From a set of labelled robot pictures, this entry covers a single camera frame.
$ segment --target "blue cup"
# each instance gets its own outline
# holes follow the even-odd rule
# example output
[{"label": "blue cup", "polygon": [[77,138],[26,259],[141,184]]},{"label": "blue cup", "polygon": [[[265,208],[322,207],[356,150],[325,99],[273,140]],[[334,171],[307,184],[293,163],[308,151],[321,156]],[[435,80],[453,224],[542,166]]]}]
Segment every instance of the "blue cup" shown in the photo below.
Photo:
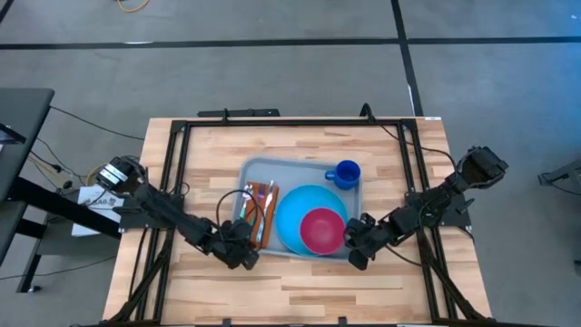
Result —
[{"label": "blue cup", "polygon": [[325,172],[325,179],[335,182],[341,190],[349,190],[359,182],[361,169],[359,165],[351,160],[343,160],[335,170]]}]

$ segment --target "mug handle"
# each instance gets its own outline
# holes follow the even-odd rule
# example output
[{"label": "mug handle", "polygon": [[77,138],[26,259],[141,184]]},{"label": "mug handle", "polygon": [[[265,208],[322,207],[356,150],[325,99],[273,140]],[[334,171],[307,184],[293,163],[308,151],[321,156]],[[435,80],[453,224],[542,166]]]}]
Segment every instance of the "mug handle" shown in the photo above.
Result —
[{"label": "mug handle", "polygon": [[328,181],[332,181],[335,179],[335,171],[327,171],[325,172],[325,179]]}]

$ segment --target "red bowl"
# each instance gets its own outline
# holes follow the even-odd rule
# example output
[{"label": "red bowl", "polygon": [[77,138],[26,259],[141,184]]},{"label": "red bowl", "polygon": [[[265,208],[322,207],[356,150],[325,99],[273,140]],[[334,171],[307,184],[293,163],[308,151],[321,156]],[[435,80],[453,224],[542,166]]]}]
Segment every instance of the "red bowl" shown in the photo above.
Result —
[{"label": "red bowl", "polygon": [[307,249],[319,255],[335,253],[344,242],[343,219],[327,208],[309,211],[300,222],[300,239]]}]

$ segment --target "black desk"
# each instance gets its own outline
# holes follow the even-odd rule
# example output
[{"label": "black desk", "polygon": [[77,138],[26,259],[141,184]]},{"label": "black desk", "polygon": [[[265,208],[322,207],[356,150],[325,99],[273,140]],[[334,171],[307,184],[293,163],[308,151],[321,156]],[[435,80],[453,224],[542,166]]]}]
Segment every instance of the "black desk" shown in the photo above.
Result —
[{"label": "black desk", "polygon": [[0,151],[0,264],[15,233],[37,239],[33,255],[25,269],[26,277],[18,288],[19,292],[28,291],[40,261],[38,246],[44,235],[49,234],[45,224],[22,218],[28,204],[121,239],[118,223],[19,176],[48,115],[53,96],[54,91],[50,89],[0,88],[0,122],[26,138],[24,144],[5,145]]}]

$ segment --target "blue bowl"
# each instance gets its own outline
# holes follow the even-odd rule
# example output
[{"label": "blue bowl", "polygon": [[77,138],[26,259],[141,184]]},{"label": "blue bowl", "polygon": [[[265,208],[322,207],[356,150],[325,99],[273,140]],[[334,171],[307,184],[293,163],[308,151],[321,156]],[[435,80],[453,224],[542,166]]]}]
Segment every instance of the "blue bowl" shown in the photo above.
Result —
[{"label": "blue bowl", "polygon": [[316,256],[300,239],[300,222],[311,210],[328,208],[337,213],[345,224],[349,219],[343,201],[333,191],[323,186],[305,185],[290,191],[276,207],[276,229],[282,243],[291,251]]}]

